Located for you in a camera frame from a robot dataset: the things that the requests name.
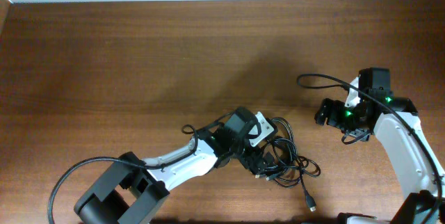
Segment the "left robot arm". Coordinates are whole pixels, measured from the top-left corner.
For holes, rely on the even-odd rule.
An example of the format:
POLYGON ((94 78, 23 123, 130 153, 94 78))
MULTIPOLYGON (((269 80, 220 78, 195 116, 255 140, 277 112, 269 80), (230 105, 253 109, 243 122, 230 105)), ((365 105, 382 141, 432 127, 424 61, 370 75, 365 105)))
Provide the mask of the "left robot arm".
POLYGON ((259 143, 277 133, 271 119, 238 107, 227 121, 192 131, 188 145, 163 156, 120 156, 79 198, 74 212, 83 223, 148 223, 171 190, 237 159, 260 175, 274 158, 259 143))

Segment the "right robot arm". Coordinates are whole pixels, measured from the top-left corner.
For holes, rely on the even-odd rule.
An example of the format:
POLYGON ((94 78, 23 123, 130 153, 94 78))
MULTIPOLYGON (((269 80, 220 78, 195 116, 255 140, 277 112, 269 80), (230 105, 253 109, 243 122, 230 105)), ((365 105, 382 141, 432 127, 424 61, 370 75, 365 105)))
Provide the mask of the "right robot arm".
POLYGON ((395 97, 390 71, 370 67, 359 71, 346 101, 325 98, 314 119, 340 129, 350 145, 375 136, 381 143, 402 188, 404 203, 392 223, 444 221, 444 169, 430 148, 412 101, 395 97))

